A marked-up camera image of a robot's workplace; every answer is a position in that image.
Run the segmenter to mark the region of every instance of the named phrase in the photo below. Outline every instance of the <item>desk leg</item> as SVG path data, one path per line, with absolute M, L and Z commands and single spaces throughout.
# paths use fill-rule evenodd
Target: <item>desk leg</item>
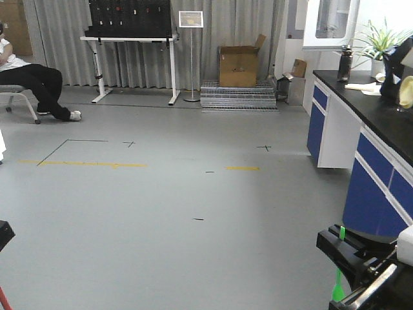
M 92 49 L 93 49 L 93 56 L 95 58 L 97 76 L 100 77 L 98 81 L 99 95 L 98 97 L 92 100 L 92 103 L 97 103 L 100 99 L 102 99 L 107 94 L 109 94 L 112 91 L 112 89 L 109 88 L 108 90 L 105 90 L 105 82 L 103 81 L 101 62 L 99 60 L 99 55 L 97 54 L 96 41 L 92 41 Z
M 169 105 L 174 105 L 177 97 L 179 96 L 180 90 L 176 90 L 175 81 L 175 41 L 169 44 L 169 55 L 170 55 L 170 75 L 172 80 L 172 98 L 169 101 Z

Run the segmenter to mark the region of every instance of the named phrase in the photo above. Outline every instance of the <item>chair leg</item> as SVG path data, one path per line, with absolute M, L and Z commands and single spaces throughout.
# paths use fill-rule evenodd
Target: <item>chair leg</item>
M 14 98 L 14 96 L 10 96 L 10 98 L 8 99 L 8 106 L 6 107 L 6 111 L 7 111 L 7 112 L 11 112 L 11 111 L 12 111 L 13 98 Z
M 29 100 L 27 99 L 27 97 L 26 97 L 25 95 L 23 95 L 23 94 L 20 94 L 20 95 L 22 95 L 22 96 L 25 98 L 27 107 L 28 107 L 28 109 L 29 109 L 29 111 L 30 111 L 33 119 L 34 119 L 34 122 L 35 122 L 36 124 L 40 124 L 41 121 L 40 121 L 40 119 L 37 118 L 37 115 L 36 115 L 36 113 L 34 112 L 33 107 L 32 107 L 32 105 L 30 104 L 30 102 L 29 102 Z

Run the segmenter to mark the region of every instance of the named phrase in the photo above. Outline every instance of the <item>green part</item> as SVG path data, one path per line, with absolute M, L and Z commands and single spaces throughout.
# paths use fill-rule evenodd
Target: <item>green part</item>
M 340 239 L 344 240 L 345 235 L 346 235 L 346 228 L 344 226 L 340 226 Z
M 345 227 L 341 226 L 340 227 L 340 239 L 344 240 L 345 237 L 345 233 L 346 233 L 346 229 Z M 335 302 L 339 302 L 340 300 L 342 300 L 345 297 L 345 293 L 344 293 L 344 289 L 341 286 L 341 271 L 340 268 L 337 268 L 337 272 L 336 272 L 336 284 L 333 288 L 333 292 L 331 294 L 331 299 L 334 300 Z

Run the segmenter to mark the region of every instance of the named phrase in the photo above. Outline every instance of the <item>white sneaker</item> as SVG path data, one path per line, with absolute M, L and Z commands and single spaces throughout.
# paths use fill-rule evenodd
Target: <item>white sneaker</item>
M 82 119 L 82 113 L 80 111 L 71 111 L 70 112 L 70 121 L 80 121 Z

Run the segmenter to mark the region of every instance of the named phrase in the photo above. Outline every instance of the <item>cabinet drawer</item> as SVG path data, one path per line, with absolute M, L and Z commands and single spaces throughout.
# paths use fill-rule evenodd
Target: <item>cabinet drawer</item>
M 399 171 L 394 169 L 390 192 L 403 206 L 403 209 L 413 217 L 413 185 Z
M 327 109 L 328 96 L 320 88 L 318 88 L 317 85 L 314 86 L 314 93 L 312 96 L 324 110 Z
M 360 134 L 357 151 L 377 174 L 380 180 L 388 186 L 392 176 L 393 165 L 380 151 L 364 136 Z

